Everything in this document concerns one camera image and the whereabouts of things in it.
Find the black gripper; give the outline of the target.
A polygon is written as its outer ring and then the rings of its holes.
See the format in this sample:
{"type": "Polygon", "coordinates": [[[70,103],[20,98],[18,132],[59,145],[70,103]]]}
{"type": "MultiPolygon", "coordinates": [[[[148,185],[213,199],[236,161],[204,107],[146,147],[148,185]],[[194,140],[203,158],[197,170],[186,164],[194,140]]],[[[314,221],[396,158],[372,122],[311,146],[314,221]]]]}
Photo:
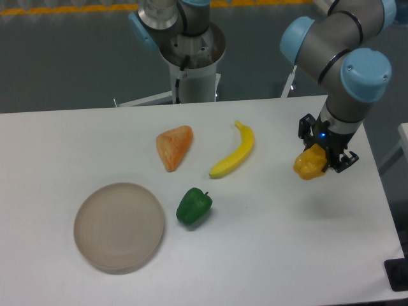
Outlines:
{"type": "Polygon", "coordinates": [[[347,149],[348,143],[354,132],[348,134],[336,133],[329,129],[328,120],[316,119],[307,114],[299,120],[298,137],[305,147],[318,143],[322,148],[328,149],[330,160],[329,167],[336,173],[341,173],[359,160],[359,156],[347,149]]]}

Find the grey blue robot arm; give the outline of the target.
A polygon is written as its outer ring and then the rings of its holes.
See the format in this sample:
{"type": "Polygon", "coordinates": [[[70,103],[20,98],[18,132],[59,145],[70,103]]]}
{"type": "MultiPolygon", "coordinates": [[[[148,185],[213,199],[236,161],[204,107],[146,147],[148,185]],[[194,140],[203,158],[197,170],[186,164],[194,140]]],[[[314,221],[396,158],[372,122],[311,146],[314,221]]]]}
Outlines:
{"type": "MultiPolygon", "coordinates": [[[[328,1],[327,16],[294,20],[279,47],[284,57],[327,91],[317,117],[299,121],[304,151],[294,163],[303,179],[342,172],[358,160],[348,149],[391,79],[389,60],[363,43],[394,20],[394,1],[328,1]]],[[[224,55],[222,31],[210,21],[208,1],[140,1],[128,17],[135,36],[158,48],[168,63],[175,104],[215,100],[216,66],[224,55]]]]}

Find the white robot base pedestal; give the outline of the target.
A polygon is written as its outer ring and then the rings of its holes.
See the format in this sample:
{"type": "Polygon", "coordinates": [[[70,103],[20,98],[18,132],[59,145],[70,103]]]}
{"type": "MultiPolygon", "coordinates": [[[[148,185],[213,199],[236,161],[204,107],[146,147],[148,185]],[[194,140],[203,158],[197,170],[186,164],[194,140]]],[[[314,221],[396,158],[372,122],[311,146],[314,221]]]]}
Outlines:
{"type": "Polygon", "coordinates": [[[221,29],[209,23],[199,36],[177,35],[159,47],[170,74],[174,104],[216,100],[217,64],[223,58],[226,40],[221,29]]]}

